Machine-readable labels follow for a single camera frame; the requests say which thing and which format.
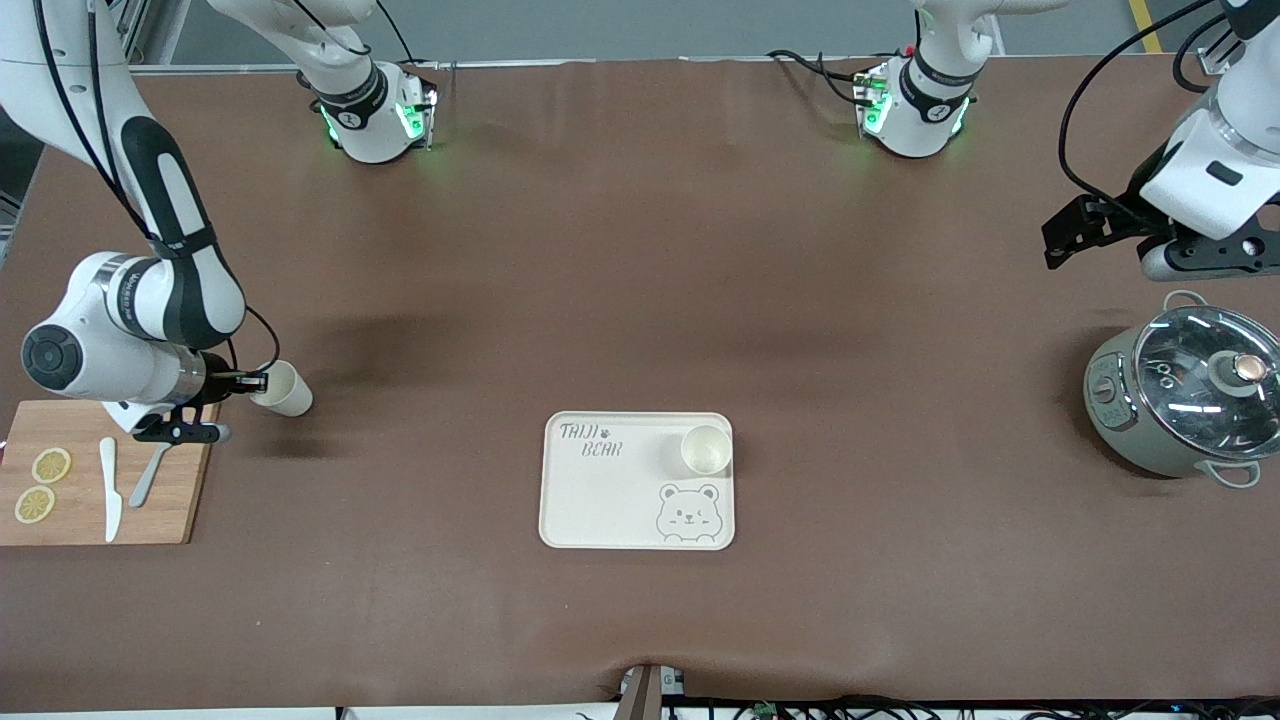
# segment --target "wire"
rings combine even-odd
[[[910,701],[910,700],[897,700],[897,698],[884,697],[884,696],[877,696],[877,694],[859,696],[858,700],[868,702],[869,703],[868,707],[876,707],[876,705],[872,705],[872,703],[879,703],[879,706],[882,708],[886,708],[886,710],[890,708],[890,707],[896,707],[899,710],[904,710],[904,711],[906,711],[906,714],[909,716],[911,716],[911,720],[915,720],[915,711],[916,710],[919,710],[925,716],[928,716],[929,720],[942,720],[938,716],[938,714],[934,712],[933,710],[931,710],[931,708],[928,708],[928,707],[925,707],[925,706],[923,706],[923,705],[920,705],[918,702]]]
[[[347,47],[340,40],[338,40],[337,37],[333,36],[332,32],[329,32],[329,27],[325,26],[323,22],[320,22],[320,18],[315,17],[315,14],[306,5],[302,4],[302,0],[293,0],[293,4],[297,5],[300,10],[306,13],[306,15],[311,18],[311,22],[314,22],[320,27],[320,32],[328,35],[329,40],[332,40],[334,45],[337,45],[338,47],[342,47],[343,50],[351,53],[352,55],[369,55],[370,53],[374,51],[374,49],[370,47],[369,45],[365,45],[364,50],[352,50],[351,47]]]
[[[88,141],[88,136],[84,135],[84,128],[79,122],[79,115],[76,114],[76,109],[72,108],[70,99],[67,97],[67,87],[63,85],[63,74],[58,70],[58,60],[54,58],[52,42],[49,40],[49,27],[45,22],[45,3],[44,0],[32,0],[32,6],[36,10],[36,29],[40,35],[40,49],[45,55],[45,67],[49,68],[49,78],[54,83],[54,91],[58,92],[58,100],[63,105],[63,111],[67,113],[67,120],[70,123],[72,129],[76,131],[76,137],[79,138],[81,147],[83,147],[84,154],[88,155],[88,160],[93,165],[93,169],[96,169],[97,174],[102,177],[102,182],[106,183],[106,187],[111,188],[111,193],[115,195],[116,199],[120,199],[120,195],[116,192],[115,182],[111,181],[111,176],[108,174],[106,168],[102,167],[102,161],[99,160],[97,152]],[[96,33],[91,37],[93,37],[91,42],[96,46]],[[106,143],[108,140],[104,135],[102,145],[106,146]],[[142,217],[138,215],[137,210],[134,210],[128,202],[124,202],[123,205],[124,210],[129,214],[129,219],[133,220],[133,224],[138,225],[142,234],[151,237],[151,232],[147,229],[146,222],[142,220]]]
[[[102,152],[106,154],[106,164],[111,170],[111,182],[114,183],[113,191],[115,191],[115,197],[122,199],[124,191],[120,190],[120,173],[115,167],[115,152],[111,151],[111,143],[108,140],[109,131],[106,127],[106,109],[102,106],[102,68],[97,58],[97,4],[92,4],[88,8],[88,70],[91,85],[93,86],[93,105],[97,109],[97,129],[102,137]]]
[[[1234,35],[1234,33],[1235,33],[1234,29],[1226,28],[1226,31],[1221,36],[1219,36],[1217,40],[1213,41],[1213,45],[1210,45],[1208,49],[1204,50],[1204,54],[1206,55],[1212,55],[1213,51],[1217,50],[1217,46],[1221,45],[1221,44],[1224,44],[1224,42],[1226,42],[1226,38],[1231,37],[1231,35]]]
[[[860,108],[870,108],[872,105],[870,100],[863,100],[860,97],[854,97],[852,95],[845,95],[844,92],[840,91],[838,87],[836,87],[836,83],[831,79],[831,73],[827,72],[827,65],[822,64],[822,53],[818,53],[818,68],[822,70],[822,77],[827,78],[827,87],[829,87],[831,91],[835,92],[837,97],[840,97],[845,102],[851,102]]]
[[[227,354],[232,356],[232,370],[239,370],[239,357],[236,356],[236,343],[227,338]]]
[[[1183,41],[1181,46],[1178,47],[1178,53],[1174,54],[1174,82],[1176,82],[1183,90],[1189,92],[1206,92],[1208,90],[1207,85],[1187,79],[1187,74],[1183,72],[1183,60],[1187,58],[1187,53],[1192,49],[1192,45],[1199,40],[1199,36],[1213,29],[1213,26],[1224,22],[1226,22],[1225,13],[1220,13],[1217,17],[1210,18],[1208,22],[1193,29],[1192,33],[1187,36],[1187,40]]]
[[[1148,706],[1151,706],[1151,705],[1155,705],[1155,703],[1156,703],[1156,701],[1153,701],[1153,700],[1148,700],[1148,701],[1144,701],[1144,702],[1139,702],[1138,705],[1134,705],[1134,706],[1133,706],[1133,707],[1130,707],[1129,710],[1123,710],[1123,711],[1120,711],[1120,712],[1116,712],[1115,715],[1112,715],[1112,716],[1111,716],[1111,720],[1120,720],[1121,717],[1125,717],[1125,716],[1129,716],[1129,715],[1133,715],[1134,712],[1140,712],[1140,711],[1142,711],[1142,710],[1144,710],[1146,707],[1148,707]]]
[[[1137,220],[1139,225],[1148,229],[1158,229],[1158,228],[1153,228],[1149,222],[1140,218],[1137,213],[1134,213],[1129,208],[1121,205],[1120,201],[1117,201],[1115,197],[1111,197],[1101,188],[1085,182],[1080,176],[1075,174],[1075,172],[1071,170],[1071,165],[1066,160],[1066,137],[1071,127],[1071,115],[1075,113],[1075,105],[1079,104],[1080,97],[1084,95],[1084,91],[1089,87],[1089,83],[1093,82],[1093,78],[1098,77],[1098,73],[1101,73],[1103,68],[1111,64],[1111,60],[1115,60],[1121,53],[1128,50],[1129,46],[1140,42],[1143,37],[1147,37],[1148,35],[1158,31],[1160,28],[1166,27],[1170,23],[1174,23],[1215,1],[1216,0],[1196,0],[1190,5],[1183,8],[1181,10],[1171,13],[1166,15],[1164,19],[1152,23],[1151,27],[1135,32],[1128,40],[1117,45],[1112,51],[1107,53],[1101,60],[1098,60],[1098,63],[1093,65],[1093,69],[1091,69],[1088,74],[1084,76],[1084,79],[1080,81],[1080,85],[1075,88],[1075,92],[1071,94],[1071,99],[1066,102],[1066,110],[1062,113],[1062,126],[1061,128],[1059,128],[1057,133],[1057,164],[1061,165],[1062,174],[1065,174],[1066,178],[1073,183],[1075,183],[1080,190],[1084,190],[1085,192],[1089,192],[1098,199],[1106,200],[1111,205],[1124,211],[1124,214]]]
[[[271,323],[268,323],[266,318],[264,318],[262,314],[255,310],[251,305],[246,305],[244,310],[250,315],[257,318],[257,322],[261,323],[262,328],[265,328],[268,334],[271,336],[271,343],[275,347],[275,350],[271,351],[271,359],[268,360],[265,365],[255,370],[257,373],[265,373],[271,365],[275,365],[276,361],[280,360],[280,336],[275,334],[275,328],[271,327]]]
[[[387,23],[392,26],[392,31],[396,32],[396,40],[399,40],[401,47],[404,49],[404,59],[401,60],[401,63],[411,63],[411,64],[428,63],[429,60],[417,58],[416,55],[413,55],[413,51],[408,49],[408,42],[404,42],[404,35],[401,33],[399,26],[396,24],[396,18],[393,18],[392,14],[387,10],[387,5],[383,5],[383,0],[378,0],[378,9],[383,12],[383,17],[387,18]]]
[[[823,73],[823,69],[820,67],[810,63],[803,55],[792,53],[791,50],[774,50],[773,53],[769,53],[767,56],[773,58],[774,60],[777,60],[778,58],[787,58],[788,60],[795,60],[796,64],[799,64],[801,68],[804,68],[804,69],[806,69],[806,70],[809,70],[812,73],[817,73],[819,76],[820,74],[827,74],[827,76],[831,76],[835,79],[842,79],[845,82],[854,82],[854,76],[851,76],[851,74],[832,73],[832,72]]]

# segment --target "wooden cutting board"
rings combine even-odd
[[[206,420],[216,416],[218,406],[205,409]],[[111,544],[187,542],[209,461],[207,445],[170,450],[147,502],[134,510],[129,507],[129,495],[151,461],[155,443],[129,437],[99,402],[35,400],[18,405],[0,462],[0,546],[106,544],[106,501],[97,445],[108,436],[116,443],[115,489],[124,496],[120,530]],[[38,523],[24,525],[14,516],[14,506],[18,496],[38,484],[31,475],[31,465],[50,447],[70,452],[72,469],[65,478],[47,486],[56,496],[54,511]]]

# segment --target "bear illustration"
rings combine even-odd
[[[662,486],[662,511],[658,512],[658,532],[666,541],[696,542],[716,536],[724,529],[724,520],[716,507],[719,491],[716,486],[703,486],[696,491],[682,491],[672,484]]]

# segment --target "table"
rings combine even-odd
[[[436,74],[436,149],[387,167],[333,151],[289,76],[142,78],[316,404],[225,406],[189,546],[0,551],[0,710],[588,701],[639,662],[746,697],[1280,692],[1280,466],[1152,479],[1079,398],[1170,290],[1130,247],[1043,268],[1089,63],[992,61],[923,161],[772,63]],[[1189,102],[1166,76],[1098,81],[1080,173],[1123,187]],[[45,159],[0,275],[0,419],[42,396],[19,340],[72,266],[143,247]],[[1189,287],[1280,325],[1276,281]],[[727,415],[733,544],[543,546],[564,409]]]

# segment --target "white paper cup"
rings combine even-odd
[[[279,413],[285,418],[297,418],[311,409],[311,388],[298,374],[298,369],[276,360],[275,365],[266,369],[266,392],[248,396],[250,400],[266,407],[273,413]]]
[[[698,425],[680,441],[680,457],[699,475],[714,475],[733,460],[733,441],[714,425]]]

